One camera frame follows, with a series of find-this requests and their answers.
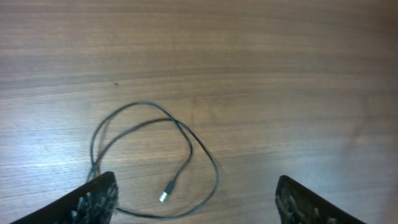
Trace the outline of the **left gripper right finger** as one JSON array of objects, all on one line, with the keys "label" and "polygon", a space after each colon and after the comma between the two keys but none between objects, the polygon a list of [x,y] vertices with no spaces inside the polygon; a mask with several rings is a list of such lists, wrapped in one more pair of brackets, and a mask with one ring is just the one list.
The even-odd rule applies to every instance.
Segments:
[{"label": "left gripper right finger", "polygon": [[364,224],[287,175],[279,177],[275,204],[281,224]]}]

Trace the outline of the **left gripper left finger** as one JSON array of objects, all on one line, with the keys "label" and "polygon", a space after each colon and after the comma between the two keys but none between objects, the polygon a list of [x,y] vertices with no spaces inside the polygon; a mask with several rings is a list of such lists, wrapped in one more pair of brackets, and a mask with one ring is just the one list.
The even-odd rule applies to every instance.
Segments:
[{"label": "left gripper left finger", "polygon": [[105,172],[12,224],[109,224],[118,198],[115,174]]}]

